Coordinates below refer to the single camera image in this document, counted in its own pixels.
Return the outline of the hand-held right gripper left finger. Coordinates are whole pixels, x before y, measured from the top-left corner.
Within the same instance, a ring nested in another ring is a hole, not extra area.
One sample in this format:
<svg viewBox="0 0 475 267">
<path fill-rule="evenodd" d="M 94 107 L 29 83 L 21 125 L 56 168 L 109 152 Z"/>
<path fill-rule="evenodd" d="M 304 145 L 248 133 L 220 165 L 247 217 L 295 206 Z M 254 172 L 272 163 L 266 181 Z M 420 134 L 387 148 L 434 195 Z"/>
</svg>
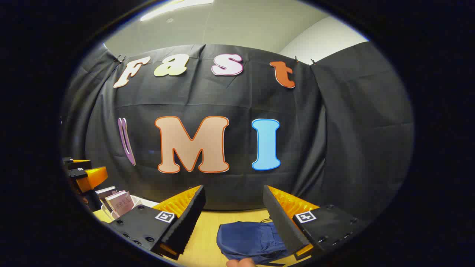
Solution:
<svg viewBox="0 0 475 267">
<path fill-rule="evenodd" d="M 145 250 L 178 260 L 205 203 L 205 189 L 199 185 L 153 207 L 137 205 L 108 226 Z"/>
</svg>

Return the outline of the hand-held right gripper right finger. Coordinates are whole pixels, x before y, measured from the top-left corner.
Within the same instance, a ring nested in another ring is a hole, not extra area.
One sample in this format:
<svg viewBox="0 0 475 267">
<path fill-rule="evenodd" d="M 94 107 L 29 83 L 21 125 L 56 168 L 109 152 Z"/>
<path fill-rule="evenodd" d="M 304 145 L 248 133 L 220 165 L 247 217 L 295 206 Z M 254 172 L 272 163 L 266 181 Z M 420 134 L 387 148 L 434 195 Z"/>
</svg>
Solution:
<svg viewBox="0 0 475 267">
<path fill-rule="evenodd" d="M 333 253 L 368 226 L 337 206 L 317 206 L 268 185 L 263 186 L 263 204 L 296 260 Z"/>
</svg>

